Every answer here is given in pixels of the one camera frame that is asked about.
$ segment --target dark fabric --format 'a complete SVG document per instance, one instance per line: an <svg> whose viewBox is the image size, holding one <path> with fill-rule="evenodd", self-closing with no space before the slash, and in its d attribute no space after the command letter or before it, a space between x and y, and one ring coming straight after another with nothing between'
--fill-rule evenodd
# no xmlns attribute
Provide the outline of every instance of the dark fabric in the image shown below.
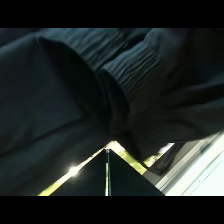
<svg viewBox="0 0 224 224"><path fill-rule="evenodd" d="M109 152L111 196L164 196L113 151Z"/></svg>
<svg viewBox="0 0 224 224"><path fill-rule="evenodd" d="M105 196L106 154L103 150L51 196Z"/></svg>
<svg viewBox="0 0 224 224"><path fill-rule="evenodd" d="M110 140L136 159L224 127L224 29L0 30L0 193L38 194Z"/></svg>

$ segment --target dark triangular object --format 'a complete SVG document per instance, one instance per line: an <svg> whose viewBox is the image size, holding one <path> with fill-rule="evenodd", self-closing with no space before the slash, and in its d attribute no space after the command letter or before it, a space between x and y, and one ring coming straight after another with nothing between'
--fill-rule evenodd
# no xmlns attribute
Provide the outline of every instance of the dark triangular object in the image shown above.
<svg viewBox="0 0 224 224"><path fill-rule="evenodd" d="M109 151L111 196L164 196L112 150Z"/></svg>
<svg viewBox="0 0 224 224"><path fill-rule="evenodd" d="M103 150L51 196L104 196L106 154Z"/></svg>

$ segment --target person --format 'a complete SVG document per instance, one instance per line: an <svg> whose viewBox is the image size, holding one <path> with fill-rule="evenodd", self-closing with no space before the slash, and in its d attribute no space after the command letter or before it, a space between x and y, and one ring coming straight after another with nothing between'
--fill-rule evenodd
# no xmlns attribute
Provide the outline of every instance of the person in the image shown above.
<svg viewBox="0 0 224 224"><path fill-rule="evenodd" d="M223 129L223 29L30 29L0 30L1 194L37 195L111 140L143 161Z"/></svg>

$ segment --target clothing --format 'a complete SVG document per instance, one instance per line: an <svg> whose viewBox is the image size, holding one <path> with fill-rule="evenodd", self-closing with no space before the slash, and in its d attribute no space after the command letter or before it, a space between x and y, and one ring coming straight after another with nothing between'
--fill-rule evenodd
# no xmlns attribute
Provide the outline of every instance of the clothing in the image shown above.
<svg viewBox="0 0 224 224"><path fill-rule="evenodd" d="M37 195L111 140L143 161L223 130L223 29L37 29L0 30L0 194Z"/></svg>

